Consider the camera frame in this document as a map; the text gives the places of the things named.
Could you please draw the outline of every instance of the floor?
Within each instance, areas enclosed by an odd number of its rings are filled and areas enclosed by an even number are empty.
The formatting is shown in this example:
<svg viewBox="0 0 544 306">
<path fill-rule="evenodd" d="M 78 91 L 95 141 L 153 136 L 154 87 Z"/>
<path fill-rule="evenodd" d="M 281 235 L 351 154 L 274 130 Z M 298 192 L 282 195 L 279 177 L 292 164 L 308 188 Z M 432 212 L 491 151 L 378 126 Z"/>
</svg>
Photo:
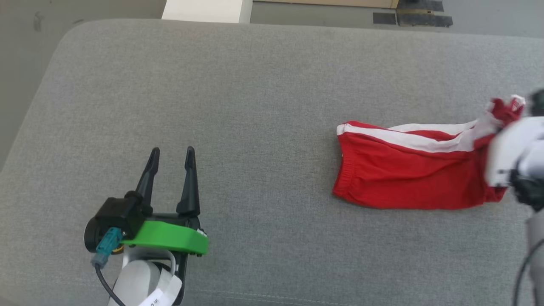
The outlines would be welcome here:
<svg viewBox="0 0 544 306">
<path fill-rule="evenodd" d="M 374 25 L 352 7 L 255 2 L 251 23 L 544 38 L 543 0 L 443 0 L 450 28 Z M 91 20 L 159 19 L 166 0 L 0 0 L 0 169 L 63 35 Z"/>
<path fill-rule="evenodd" d="M 343 28 L 378 28 L 447 33 L 505 35 L 544 38 L 543 0 L 443 0 L 443 15 L 453 26 L 399 27 L 375 25 L 373 12 L 394 10 L 324 5 L 253 2 L 251 23 Z"/>
</svg>

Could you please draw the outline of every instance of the black cable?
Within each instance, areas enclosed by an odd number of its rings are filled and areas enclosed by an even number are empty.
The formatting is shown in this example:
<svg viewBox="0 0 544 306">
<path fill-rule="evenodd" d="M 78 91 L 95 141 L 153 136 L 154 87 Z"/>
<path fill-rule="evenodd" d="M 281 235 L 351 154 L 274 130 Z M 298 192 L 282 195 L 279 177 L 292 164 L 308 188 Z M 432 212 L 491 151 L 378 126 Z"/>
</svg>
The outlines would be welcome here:
<svg viewBox="0 0 544 306">
<path fill-rule="evenodd" d="M 529 263 L 531 262 L 531 259 L 533 258 L 533 255 L 535 255 L 536 251 L 540 249 L 544 245 L 544 239 L 540 240 L 535 246 L 531 248 L 525 259 L 523 260 L 523 264 L 521 265 L 520 271 L 517 273 L 516 278 L 516 286 L 514 287 L 514 297 L 512 299 L 512 306 L 517 306 L 520 298 L 520 287 L 521 287 L 521 280 L 523 278 L 523 274 L 525 273 L 525 270 L 527 270 L 527 266 L 529 266 Z"/>
<path fill-rule="evenodd" d="M 126 306 L 123 304 L 123 302 L 115 295 L 112 288 L 109 287 L 108 283 L 104 279 L 104 276 L 102 275 L 102 271 L 100 271 L 100 268 L 98 265 L 95 266 L 96 275 L 98 276 L 98 279 L 100 280 L 100 283 L 102 283 L 102 286 L 104 286 L 104 289 L 108 292 L 109 296 L 119 305 L 119 306 Z"/>
</svg>

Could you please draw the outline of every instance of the white label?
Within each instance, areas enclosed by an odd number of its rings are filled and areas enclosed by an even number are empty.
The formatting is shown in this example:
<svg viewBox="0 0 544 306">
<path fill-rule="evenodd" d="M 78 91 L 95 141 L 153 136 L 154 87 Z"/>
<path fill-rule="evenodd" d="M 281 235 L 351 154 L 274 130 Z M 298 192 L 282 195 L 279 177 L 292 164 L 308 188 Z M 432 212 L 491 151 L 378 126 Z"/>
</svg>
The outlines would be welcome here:
<svg viewBox="0 0 544 306">
<path fill-rule="evenodd" d="M 182 285 L 177 276 L 162 270 L 157 288 L 138 306 L 172 306 Z"/>
</svg>

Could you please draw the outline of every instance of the gray couch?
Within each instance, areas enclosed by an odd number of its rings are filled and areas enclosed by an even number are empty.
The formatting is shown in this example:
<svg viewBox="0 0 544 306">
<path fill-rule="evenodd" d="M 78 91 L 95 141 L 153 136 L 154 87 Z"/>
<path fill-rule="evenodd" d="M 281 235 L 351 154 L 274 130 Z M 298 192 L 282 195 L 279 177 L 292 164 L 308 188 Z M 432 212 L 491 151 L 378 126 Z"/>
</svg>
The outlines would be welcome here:
<svg viewBox="0 0 544 306">
<path fill-rule="evenodd" d="M 542 86 L 544 41 L 155 20 L 90 22 L 59 44 L 0 175 L 0 296 L 106 305 L 83 229 L 161 148 L 174 212 L 196 149 L 207 256 L 185 305 L 506 305 L 526 252 L 511 195 L 462 211 L 331 194 L 338 124 L 473 120 Z M 113 283 L 113 257 L 104 270 Z M 530 302 L 530 285 L 523 302 Z"/>
</svg>

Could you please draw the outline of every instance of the elastic waistband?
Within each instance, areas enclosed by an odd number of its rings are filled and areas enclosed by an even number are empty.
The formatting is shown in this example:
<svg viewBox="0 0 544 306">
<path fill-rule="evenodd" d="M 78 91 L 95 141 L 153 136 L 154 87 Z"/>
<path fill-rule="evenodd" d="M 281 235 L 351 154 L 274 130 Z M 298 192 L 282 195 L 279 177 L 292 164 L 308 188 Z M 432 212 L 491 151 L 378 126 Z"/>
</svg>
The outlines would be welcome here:
<svg viewBox="0 0 544 306">
<path fill-rule="evenodd" d="M 342 163 L 340 164 L 340 170 L 338 171 L 332 193 L 337 197 L 344 198 L 345 193 L 351 185 L 351 180 L 355 172 L 354 152 L 346 134 L 338 135 L 338 142 L 340 143 L 340 150 L 342 151 Z"/>
</svg>

